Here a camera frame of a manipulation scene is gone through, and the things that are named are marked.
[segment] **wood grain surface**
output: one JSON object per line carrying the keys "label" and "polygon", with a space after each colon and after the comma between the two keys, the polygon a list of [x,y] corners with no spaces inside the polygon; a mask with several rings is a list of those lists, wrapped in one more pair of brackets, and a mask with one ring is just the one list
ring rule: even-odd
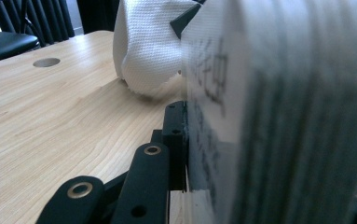
{"label": "wood grain surface", "polygon": [[[149,95],[117,78],[113,33],[95,32],[0,61],[0,223],[34,223],[65,181],[104,183],[130,167],[135,149],[180,100],[181,79]],[[34,67],[58,58],[51,67]],[[172,195],[171,223],[181,223]]]}

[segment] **curtain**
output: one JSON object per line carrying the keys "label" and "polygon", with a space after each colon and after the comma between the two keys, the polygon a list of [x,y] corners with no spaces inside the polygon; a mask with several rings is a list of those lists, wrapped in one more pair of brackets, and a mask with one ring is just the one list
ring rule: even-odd
{"label": "curtain", "polygon": [[[0,0],[1,30],[18,33],[20,14],[21,0]],[[75,36],[65,0],[29,0],[27,18],[38,32],[38,38],[50,45]],[[26,34],[34,35],[29,27]]]}

